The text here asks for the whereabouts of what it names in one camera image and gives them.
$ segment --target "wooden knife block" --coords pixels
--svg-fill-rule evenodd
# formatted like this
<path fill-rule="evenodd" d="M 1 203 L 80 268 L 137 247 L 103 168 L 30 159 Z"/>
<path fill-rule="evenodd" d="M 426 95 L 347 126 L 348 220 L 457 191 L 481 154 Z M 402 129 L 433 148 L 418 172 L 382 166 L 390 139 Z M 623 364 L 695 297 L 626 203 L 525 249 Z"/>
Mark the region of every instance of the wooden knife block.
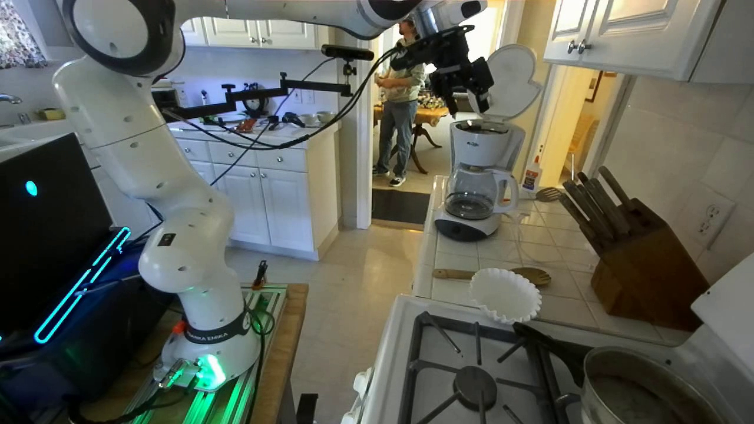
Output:
<path fill-rule="evenodd" d="M 674 231 L 641 200 L 632 200 L 639 231 L 605 245 L 592 287 L 612 317 L 674 329 L 695 329 L 691 305 L 709 287 Z"/>

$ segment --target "drawer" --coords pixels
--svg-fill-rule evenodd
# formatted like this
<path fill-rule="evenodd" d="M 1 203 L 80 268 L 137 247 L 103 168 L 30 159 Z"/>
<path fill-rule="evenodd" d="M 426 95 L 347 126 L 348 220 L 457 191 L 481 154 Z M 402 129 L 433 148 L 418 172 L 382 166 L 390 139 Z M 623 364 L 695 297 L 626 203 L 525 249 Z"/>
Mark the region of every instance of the drawer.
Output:
<path fill-rule="evenodd" d="M 305 169 L 305 152 L 285 148 L 285 152 L 256 152 L 256 166 L 270 169 Z"/>
<path fill-rule="evenodd" d="M 221 162 L 221 166 L 230 166 L 237 161 L 242 152 L 229 143 L 210 143 L 210 159 L 212 162 Z M 254 152 L 245 154 L 242 161 L 237 166 L 256 166 L 254 161 Z"/>
<path fill-rule="evenodd" d="M 176 143 L 189 161 L 210 161 L 204 141 L 176 139 Z"/>

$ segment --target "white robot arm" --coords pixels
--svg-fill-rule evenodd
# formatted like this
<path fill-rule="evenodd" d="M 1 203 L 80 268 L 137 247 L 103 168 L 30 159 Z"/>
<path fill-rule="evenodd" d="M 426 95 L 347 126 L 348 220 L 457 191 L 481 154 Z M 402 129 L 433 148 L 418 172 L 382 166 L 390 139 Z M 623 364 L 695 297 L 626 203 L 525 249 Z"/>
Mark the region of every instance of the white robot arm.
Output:
<path fill-rule="evenodd" d="M 421 50 L 402 57 L 435 61 L 444 92 L 477 80 L 469 73 L 460 22 L 481 13 L 481 0 L 63 0 L 63 16 L 86 57 L 54 75 L 77 136 L 98 154 L 103 169 L 130 196 L 149 200 L 162 225 L 149 238 L 138 273 L 173 293 L 185 329 L 166 340 L 155 379 L 173 371 L 198 392 L 215 392 L 256 361 L 241 281 L 224 249 L 230 206 L 185 162 L 151 99 L 151 83 L 183 57 L 181 22 L 191 16 L 292 19 L 336 26 L 375 37 L 411 16 Z"/>

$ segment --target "kitchen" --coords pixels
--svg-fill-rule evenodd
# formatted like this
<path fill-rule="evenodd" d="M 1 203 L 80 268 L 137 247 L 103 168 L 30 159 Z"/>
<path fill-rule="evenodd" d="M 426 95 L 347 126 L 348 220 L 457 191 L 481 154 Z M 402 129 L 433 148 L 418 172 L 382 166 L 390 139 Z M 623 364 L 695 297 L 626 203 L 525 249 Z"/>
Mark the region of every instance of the kitchen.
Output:
<path fill-rule="evenodd" d="M 1 90 L 46 88 L 49 73 L 49 69 L 4 72 Z M 33 96 L 41 96 L 41 90 L 16 95 L 30 96 L 33 107 Z M 608 166 L 626 191 L 642 199 L 674 226 L 709 281 L 724 276 L 754 249 L 748 238 L 754 203 L 747 196 L 754 178 L 748 168 L 754 156 L 751 115 L 751 85 L 686 85 L 639 77 L 614 129 L 612 152 L 616 154 L 608 154 Z M 695 200 L 705 186 L 738 200 L 711 247 L 692 245 L 691 235 L 682 235 L 682 213 L 687 209 L 682 200 Z"/>

